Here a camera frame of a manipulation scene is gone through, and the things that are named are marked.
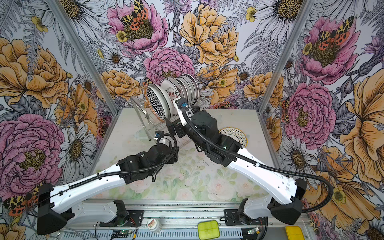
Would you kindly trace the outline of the yellow rim dotted plate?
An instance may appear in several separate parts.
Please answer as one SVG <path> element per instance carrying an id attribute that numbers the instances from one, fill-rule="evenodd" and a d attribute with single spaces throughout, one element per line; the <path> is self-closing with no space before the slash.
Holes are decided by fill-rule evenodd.
<path id="1" fill-rule="evenodd" d="M 238 143 L 240 143 L 242 145 L 242 147 L 244 147 L 244 148 L 248 144 L 248 138 L 247 138 L 246 134 L 237 128 L 226 127 L 226 128 L 219 130 L 219 133 L 233 138 Z"/>

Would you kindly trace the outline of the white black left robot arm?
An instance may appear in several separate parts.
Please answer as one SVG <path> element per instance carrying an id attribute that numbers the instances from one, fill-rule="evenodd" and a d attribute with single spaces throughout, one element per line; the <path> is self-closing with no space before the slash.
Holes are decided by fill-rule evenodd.
<path id="1" fill-rule="evenodd" d="M 164 165 L 178 161 L 178 153 L 177 146 L 156 144 L 147 152 L 127 156 L 106 170 L 82 180 L 55 187 L 43 184 L 38 190 L 37 234 L 52 234 L 71 220 L 89 216 L 89 212 L 76 213 L 75 206 L 106 190 L 148 177 L 155 178 Z"/>

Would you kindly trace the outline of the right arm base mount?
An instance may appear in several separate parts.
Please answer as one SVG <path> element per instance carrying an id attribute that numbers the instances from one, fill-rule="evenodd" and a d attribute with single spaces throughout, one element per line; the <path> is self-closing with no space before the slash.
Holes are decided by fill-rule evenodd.
<path id="1" fill-rule="evenodd" d="M 225 222 L 226 226 L 261 226 L 265 225 L 268 222 L 268 217 L 259 217 L 252 219 L 244 213 L 244 207 L 249 201 L 248 198 L 242 200 L 239 208 L 235 209 L 225 209 L 224 216 L 220 218 L 220 221 Z"/>

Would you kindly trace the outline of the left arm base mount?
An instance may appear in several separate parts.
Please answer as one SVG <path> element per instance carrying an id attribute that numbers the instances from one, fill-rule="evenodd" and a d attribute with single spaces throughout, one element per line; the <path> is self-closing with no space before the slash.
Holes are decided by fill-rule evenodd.
<path id="1" fill-rule="evenodd" d="M 144 218 L 143 210 L 127 210 L 122 200 L 114 200 L 115 216 L 108 222 L 101 222 L 100 227 L 140 227 Z"/>

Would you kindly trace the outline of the black geometric pattern plate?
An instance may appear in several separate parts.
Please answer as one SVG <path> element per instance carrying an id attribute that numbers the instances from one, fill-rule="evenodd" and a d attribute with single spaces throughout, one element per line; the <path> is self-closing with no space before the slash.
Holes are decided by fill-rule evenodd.
<path id="1" fill-rule="evenodd" d="M 163 92 L 155 84 L 145 86 L 145 97 L 149 103 L 151 111 L 161 122 L 171 117 L 171 108 L 169 101 L 166 100 Z"/>

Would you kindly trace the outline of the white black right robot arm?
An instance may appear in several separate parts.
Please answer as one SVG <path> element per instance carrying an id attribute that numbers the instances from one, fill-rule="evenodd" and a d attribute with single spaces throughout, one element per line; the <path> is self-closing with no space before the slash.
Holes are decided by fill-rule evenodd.
<path id="1" fill-rule="evenodd" d="M 245 176 L 268 193 L 260 200 L 245 198 L 237 211 L 239 221 L 249 224 L 258 218 L 274 217 L 287 225 L 296 223 L 303 213 L 301 199 L 307 187 L 303 180 L 294 180 L 264 165 L 238 141 L 219 133 L 216 119 L 206 111 L 196 112 L 190 121 L 193 128 L 184 117 L 166 120 L 166 126 L 173 136 L 189 137 L 212 162 Z"/>

